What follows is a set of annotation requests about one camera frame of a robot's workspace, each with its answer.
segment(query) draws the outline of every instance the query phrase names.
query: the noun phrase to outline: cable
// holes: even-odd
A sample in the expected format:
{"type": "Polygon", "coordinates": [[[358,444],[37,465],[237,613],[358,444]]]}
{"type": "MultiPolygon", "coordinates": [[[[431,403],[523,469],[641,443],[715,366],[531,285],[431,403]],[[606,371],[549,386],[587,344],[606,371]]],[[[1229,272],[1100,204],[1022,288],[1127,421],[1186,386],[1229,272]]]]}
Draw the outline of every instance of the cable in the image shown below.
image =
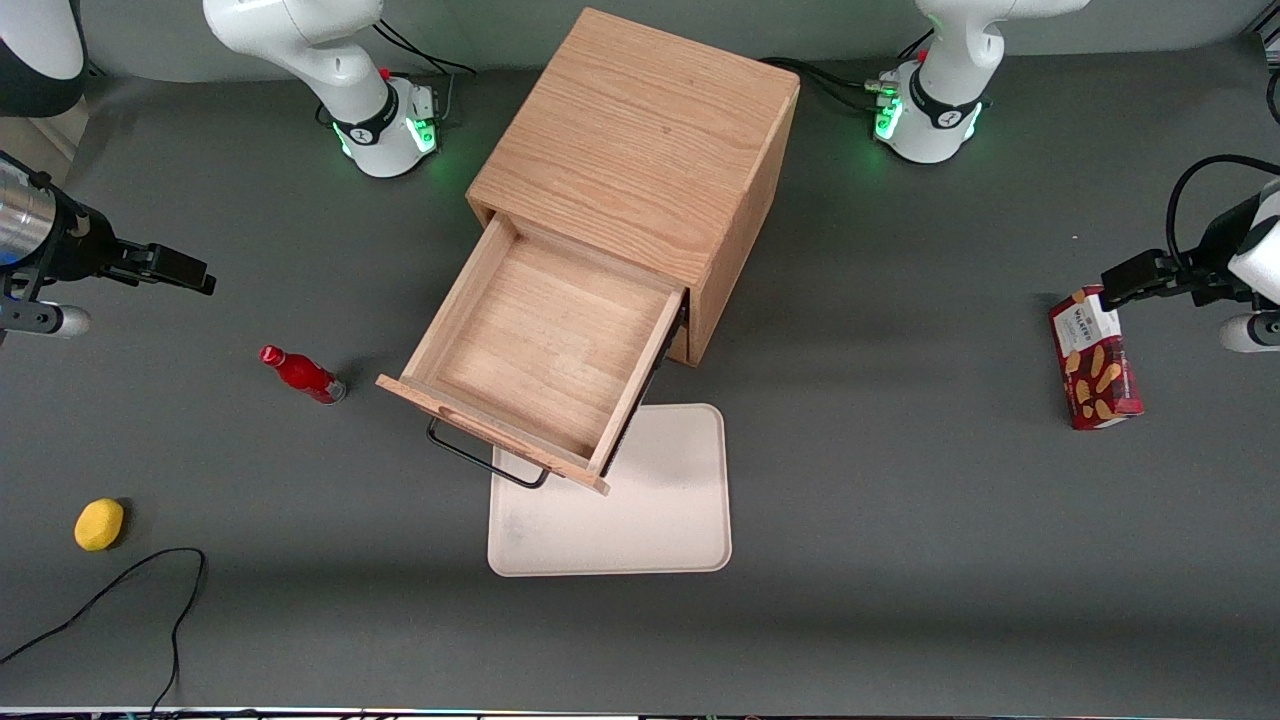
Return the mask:
{"type": "Polygon", "coordinates": [[[913,44],[908,45],[906,47],[904,47],[902,51],[897,54],[897,59],[899,60],[905,60],[906,58],[909,58],[911,55],[911,53],[915,53],[916,47],[919,47],[920,45],[923,45],[924,41],[928,40],[932,36],[933,36],[933,28],[929,28],[929,32],[922,35],[915,42],[913,42],[913,44]]]}
{"type": "Polygon", "coordinates": [[[1267,81],[1267,110],[1271,110],[1271,119],[1280,124],[1280,110],[1276,109],[1276,83],[1280,82],[1280,70],[1271,73],[1267,81]]]}
{"type": "Polygon", "coordinates": [[[40,644],[41,642],[70,628],[77,620],[81,619],[82,615],[88,612],[90,609],[93,607],[95,603],[97,603],[97,601],[102,600],[102,597],[106,593],[115,589],[116,585],[119,585],[125,578],[128,578],[131,573],[133,573],[138,568],[146,565],[147,562],[151,562],[152,560],[163,555],[169,555],[170,552],[195,552],[196,556],[200,557],[200,566],[196,568],[196,582],[191,584],[191,597],[187,598],[187,605],[182,609],[182,614],[178,615],[178,619],[173,624],[173,629],[169,632],[169,644],[173,647],[173,666],[169,670],[169,682],[165,683],[164,689],[160,691],[160,694],[156,696],[155,702],[151,703],[150,715],[155,716],[156,707],[160,705],[160,701],[164,700],[164,696],[169,694],[169,689],[173,688],[173,684],[178,680],[178,671],[180,670],[180,664],[178,661],[178,628],[182,626],[182,621],[187,619],[187,614],[191,612],[191,607],[196,605],[196,596],[200,593],[201,580],[205,577],[205,569],[209,566],[209,556],[205,555],[205,551],[200,550],[198,547],[170,547],[166,550],[160,550],[152,552],[151,555],[143,557],[142,560],[138,560],[133,565],[129,565],[127,570],[116,575],[114,580],[106,584],[106,587],[97,591],[97,594],[91,597],[90,601],[86,602],[79,610],[77,610],[76,614],[72,615],[65,623],[58,625],[52,630],[46,630],[45,633],[36,635],[35,639],[27,641],[18,650],[10,652],[9,655],[5,655],[4,657],[0,657],[0,665],[9,662],[14,657],[18,657],[23,652],[40,644]]]}
{"type": "Polygon", "coordinates": [[[472,68],[471,65],[463,65],[462,63],[454,63],[453,60],[445,60],[444,58],[438,58],[435,55],[429,55],[426,53],[422,53],[421,50],[417,49],[417,45],[413,45],[412,42],[410,42],[408,38],[404,37],[403,35],[401,35],[399,31],[397,31],[394,27],[392,27],[392,24],[389,22],[387,22],[387,20],[378,20],[378,22],[379,22],[379,24],[381,24],[381,27],[379,27],[378,24],[375,24],[374,29],[378,32],[378,35],[380,35],[383,37],[383,40],[385,40],[387,42],[390,42],[392,45],[394,45],[396,47],[399,47],[401,50],[404,50],[406,53],[412,53],[412,54],[417,55],[419,58],[422,58],[428,63],[431,63],[431,65],[435,67],[435,69],[440,70],[440,73],[448,74],[448,70],[445,70],[440,65],[449,65],[449,67],[453,67],[453,68],[458,68],[460,70],[466,70],[466,72],[468,72],[471,74],[479,74],[479,73],[476,73],[476,69],[472,68]]]}
{"type": "Polygon", "coordinates": [[[869,104],[865,104],[865,102],[854,102],[852,100],[845,97],[840,92],[836,92],[837,87],[838,88],[844,88],[844,90],[855,90],[856,88],[856,90],[861,91],[863,83],[860,83],[860,82],[854,82],[854,81],[842,78],[842,77],[840,77],[840,76],[837,76],[835,73],[829,73],[829,72],[827,72],[827,70],[824,70],[824,69],[822,69],[822,68],[819,68],[819,67],[817,67],[817,65],[814,65],[812,63],[805,63],[804,60],[796,60],[794,58],[760,58],[760,61],[764,63],[764,64],[768,64],[768,65],[773,65],[776,68],[782,68],[782,69],[786,69],[786,70],[791,70],[791,72],[794,72],[794,73],[796,73],[796,74],[799,74],[801,77],[809,78],[818,87],[818,90],[826,92],[827,95],[829,95],[837,102],[840,102],[841,105],[844,105],[846,108],[852,108],[854,110],[859,110],[859,111],[864,111],[864,113],[874,113],[874,111],[878,110],[878,108],[876,108],[873,105],[869,105],[869,104]]]}
{"type": "Polygon", "coordinates": [[[1198,160],[1190,168],[1187,168],[1181,177],[1178,178],[1178,182],[1174,183],[1174,190],[1169,193],[1169,209],[1165,211],[1165,242],[1169,245],[1169,255],[1172,256],[1179,270],[1187,270],[1187,263],[1183,260],[1183,252],[1178,249],[1178,238],[1175,236],[1175,228],[1178,225],[1178,201],[1181,199],[1183,190],[1187,188],[1187,183],[1192,179],[1192,176],[1219,163],[1234,163],[1236,165],[1244,165],[1247,168],[1271,173],[1272,176],[1280,176],[1280,165],[1267,163],[1266,160],[1258,160],[1257,158],[1249,158],[1248,155],[1234,154],[1210,155],[1208,158],[1198,160]]]}
{"type": "Polygon", "coordinates": [[[449,90],[444,95],[444,113],[438,118],[442,123],[449,119],[449,110],[453,109],[453,78],[458,77],[457,73],[449,73],[449,90]]]}

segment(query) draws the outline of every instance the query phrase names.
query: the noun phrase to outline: silver cylinder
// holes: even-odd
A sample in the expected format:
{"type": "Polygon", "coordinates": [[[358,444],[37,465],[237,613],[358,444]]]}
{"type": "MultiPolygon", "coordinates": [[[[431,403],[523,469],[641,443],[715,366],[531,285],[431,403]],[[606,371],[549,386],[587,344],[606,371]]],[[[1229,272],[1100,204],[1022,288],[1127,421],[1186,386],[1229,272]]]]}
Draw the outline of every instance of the silver cylinder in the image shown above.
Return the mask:
{"type": "Polygon", "coordinates": [[[56,214],[47,190],[31,187],[20,170],[0,161],[0,269],[38,250],[56,214]]]}

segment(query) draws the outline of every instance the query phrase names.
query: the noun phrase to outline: bottle cap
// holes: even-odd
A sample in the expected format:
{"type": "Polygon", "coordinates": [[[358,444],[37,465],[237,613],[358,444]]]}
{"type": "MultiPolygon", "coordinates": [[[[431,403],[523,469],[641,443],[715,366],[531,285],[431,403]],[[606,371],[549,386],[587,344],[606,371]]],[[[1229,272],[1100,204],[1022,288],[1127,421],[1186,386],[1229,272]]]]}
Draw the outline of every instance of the bottle cap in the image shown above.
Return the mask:
{"type": "Polygon", "coordinates": [[[257,356],[262,360],[262,363],[266,363],[273,368],[284,363],[284,351],[274,345],[264,345],[257,356]]]}

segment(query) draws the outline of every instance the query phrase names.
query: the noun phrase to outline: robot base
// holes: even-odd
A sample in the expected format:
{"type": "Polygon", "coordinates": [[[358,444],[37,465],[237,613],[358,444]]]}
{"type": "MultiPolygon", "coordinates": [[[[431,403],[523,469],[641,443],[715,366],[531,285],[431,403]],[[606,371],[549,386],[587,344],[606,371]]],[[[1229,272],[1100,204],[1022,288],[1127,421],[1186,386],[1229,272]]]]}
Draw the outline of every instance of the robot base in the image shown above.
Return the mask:
{"type": "MultiPolygon", "coordinates": [[[[906,88],[911,73],[918,67],[920,63],[910,60],[892,70],[881,73],[879,78],[896,82],[900,88],[906,88]]],[[[913,163],[941,163],[955,155],[956,150],[960,150],[960,145],[973,137],[974,123],[980,113],[982,104],[979,102],[969,118],[961,119],[955,127],[940,129],[933,127],[929,115],[911,100],[910,92],[900,91],[876,115],[874,135],[876,140],[888,145],[895,152],[913,163]]]]}
{"type": "Polygon", "coordinates": [[[356,167],[375,178],[393,178],[413,169],[419,160],[435,151],[435,102],[431,88],[403,78],[387,81],[399,97],[397,117],[374,145],[358,145],[334,127],[342,151],[356,167]]]}

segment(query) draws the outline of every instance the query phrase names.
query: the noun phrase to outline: black metal handle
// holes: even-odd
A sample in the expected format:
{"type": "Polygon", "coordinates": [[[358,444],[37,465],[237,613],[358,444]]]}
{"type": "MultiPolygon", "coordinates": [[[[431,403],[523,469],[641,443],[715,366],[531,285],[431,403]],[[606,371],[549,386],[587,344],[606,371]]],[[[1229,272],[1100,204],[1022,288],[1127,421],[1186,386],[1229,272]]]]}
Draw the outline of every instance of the black metal handle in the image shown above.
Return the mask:
{"type": "Polygon", "coordinates": [[[543,483],[547,482],[547,475],[549,475],[552,473],[547,468],[543,468],[543,474],[538,475],[536,480],[534,480],[534,482],[522,480],[522,479],[517,478],[516,475],[512,475],[511,473],[508,473],[508,471],[506,471],[506,470],[503,470],[500,468],[494,466],[493,462],[488,462],[485,460],[481,460],[481,459],[476,457],[475,455],[471,455],[466,450],[462,450],[461,447],[449,445],[449,443],[444,442],[443,439],[440,439],[435,434],[435,425],[439,421],[440,421],[440,419],[435,418],[433,415],[430,424],[426,425],[426,437],[430,438],[431,442],[434,442],[435,445],[443,447],[444,450],[448,450],[449,452],[452,452],[453,455],[457,455],[458,457],[466,460],[467,462],[471,462],[472,465],[479,465],[479,466],[484,468],[485,470],[489,470],[490,473],[493,473],[495,475],[500,475],[503,478],[507,478],[508,480],[516,483],[517,486],[520,486],[522,488],[538,489],[538,488],[543,487],[543,483]]]}

